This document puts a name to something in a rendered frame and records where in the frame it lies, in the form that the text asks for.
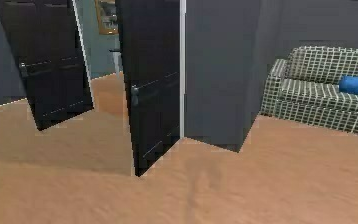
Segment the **black room door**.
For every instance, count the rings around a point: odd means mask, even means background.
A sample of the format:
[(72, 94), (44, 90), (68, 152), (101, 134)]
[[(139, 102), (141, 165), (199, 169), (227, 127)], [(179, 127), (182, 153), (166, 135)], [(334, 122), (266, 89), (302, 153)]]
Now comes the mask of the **black room door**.
[(134, 172), (142, 176), (180, 139), (180, 0), (116, 0), (116, 7)]
[(93, 109), (73, 0), (0, 0), (0, 22), (38, 130)]

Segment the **green checked sofa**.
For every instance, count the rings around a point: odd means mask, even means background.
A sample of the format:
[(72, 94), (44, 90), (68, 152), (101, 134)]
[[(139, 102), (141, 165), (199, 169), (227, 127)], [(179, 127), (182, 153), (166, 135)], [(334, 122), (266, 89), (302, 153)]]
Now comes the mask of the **green checked sofa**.
[(358, 78), (358, 49), (296, 47), (269, 71), (260, 113), (358, 134), (358, 94), (339, 90), (345, 76)]

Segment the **gold framed picture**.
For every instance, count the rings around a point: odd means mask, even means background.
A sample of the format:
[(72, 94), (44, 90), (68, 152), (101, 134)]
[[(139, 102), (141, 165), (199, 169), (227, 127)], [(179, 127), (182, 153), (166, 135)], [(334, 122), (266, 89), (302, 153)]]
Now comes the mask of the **gold framed picture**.
[(101, 35), (115, 35), (118, 33), (115, 0), (95, 0), (98, 29)]

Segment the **blue cushion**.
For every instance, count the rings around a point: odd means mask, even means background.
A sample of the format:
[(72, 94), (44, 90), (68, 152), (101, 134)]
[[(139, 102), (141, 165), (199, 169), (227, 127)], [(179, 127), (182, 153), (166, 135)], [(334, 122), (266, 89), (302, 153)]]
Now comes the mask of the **blue cushion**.
[(358, 77), (343, 76), (339, 81), (339, 91), (358, 95)]

